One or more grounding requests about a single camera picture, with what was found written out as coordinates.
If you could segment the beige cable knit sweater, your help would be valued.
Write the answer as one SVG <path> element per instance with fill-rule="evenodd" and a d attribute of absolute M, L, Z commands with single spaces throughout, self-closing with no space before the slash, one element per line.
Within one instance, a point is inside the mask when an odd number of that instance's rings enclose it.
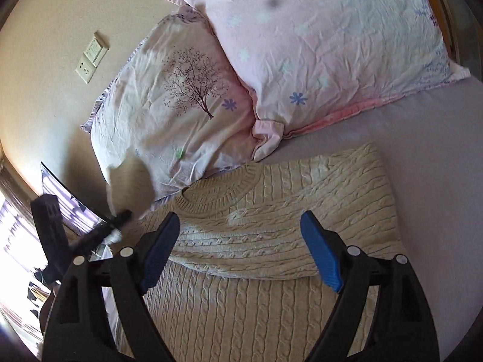
<path fill-rule="evenodd" d="M 311 211 L 348 245 L 402 253 L 395 199 L 374 144 L 200 180 L 126 226 L 135 245 L 174 212 L 180 233 L 145 298 L 178 361 L 302 361 L 334 308 L 300 232 Z"/>

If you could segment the dark framed monitor screen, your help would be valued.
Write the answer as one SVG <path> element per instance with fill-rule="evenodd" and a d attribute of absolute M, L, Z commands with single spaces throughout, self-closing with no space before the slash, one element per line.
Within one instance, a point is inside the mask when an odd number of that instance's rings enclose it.
<path fill-rule="evenodd" d="M 62 224 L 69 244 L 73 244 L 95 226 L 105 222 L 103 215 L 84 205 L 44 163 L 40 163 L 40 170 L 43 193 L 55 195 L 58 199 Z"/>

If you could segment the white tree print pillow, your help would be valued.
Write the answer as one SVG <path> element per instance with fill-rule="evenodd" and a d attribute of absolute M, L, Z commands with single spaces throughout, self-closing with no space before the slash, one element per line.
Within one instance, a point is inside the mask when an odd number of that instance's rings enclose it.
<path fill-rule="evenodd" d="M 249 92 L 207 19 L 189 6 L 152 29 L 96 106 L 88 129 L 104 178 L 136 156 L 157 199 L 252 161 L 262 144 Z"/>

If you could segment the lilac bed sheet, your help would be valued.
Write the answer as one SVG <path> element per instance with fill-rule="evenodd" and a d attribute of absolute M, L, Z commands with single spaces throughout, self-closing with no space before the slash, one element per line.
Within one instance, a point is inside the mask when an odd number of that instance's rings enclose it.
<path fill-rule="evenodd" d="M 375 143 L 399 231 L 426 293 L 440 356 L 482 307 L 482 85 L 467 78 L 284 141 L 268 164 Z M 179 361 L 302 361 L 335 294 L 319 277 L 229 279 L 169 262 L 145 297 Z"/>

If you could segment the pink flower print pillow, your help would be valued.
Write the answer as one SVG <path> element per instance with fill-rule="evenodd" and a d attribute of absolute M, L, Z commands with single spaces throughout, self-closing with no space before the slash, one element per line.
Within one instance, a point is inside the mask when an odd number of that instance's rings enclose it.
<path fill-rule="evenodd" d="M 257 159 L 284 139 L 468 78 L 428 0 L 167 0 L 204 16 L 253 97 Z"/>

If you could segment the wooden headboard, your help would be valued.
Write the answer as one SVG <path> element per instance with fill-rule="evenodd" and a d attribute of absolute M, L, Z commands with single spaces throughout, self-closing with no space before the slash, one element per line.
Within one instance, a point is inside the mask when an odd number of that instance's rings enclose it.
<path fill-rule="evenodd" d="M 436 22 L 440 28 L 445 42 L 445 47 L 452 60 L 461 62 L 457 27 L 453 19 L 448 0 L 428 0 L 433 10 Z"/>

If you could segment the window with brown frame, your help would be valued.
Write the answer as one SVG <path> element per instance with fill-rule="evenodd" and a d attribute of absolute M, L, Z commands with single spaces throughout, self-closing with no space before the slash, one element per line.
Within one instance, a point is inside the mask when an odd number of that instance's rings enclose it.
<path fill-rule="evenodd" d="M 1 159 L 1 315 L 36 358 L 43 348 L 40 310 L 45 302 L 34 272 L 45 264 L 30 197 Z"/>

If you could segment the white wall switch socket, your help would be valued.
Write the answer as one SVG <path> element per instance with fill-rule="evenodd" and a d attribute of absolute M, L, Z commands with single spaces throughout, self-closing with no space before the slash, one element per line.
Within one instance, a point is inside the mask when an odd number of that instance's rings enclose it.
<path fill-rule="evenodd" d="M 75 68 L 75 72 L 84 83 L 90 83 L 108 50 L 107 42 L 98 33 L 94 33 Z"/>

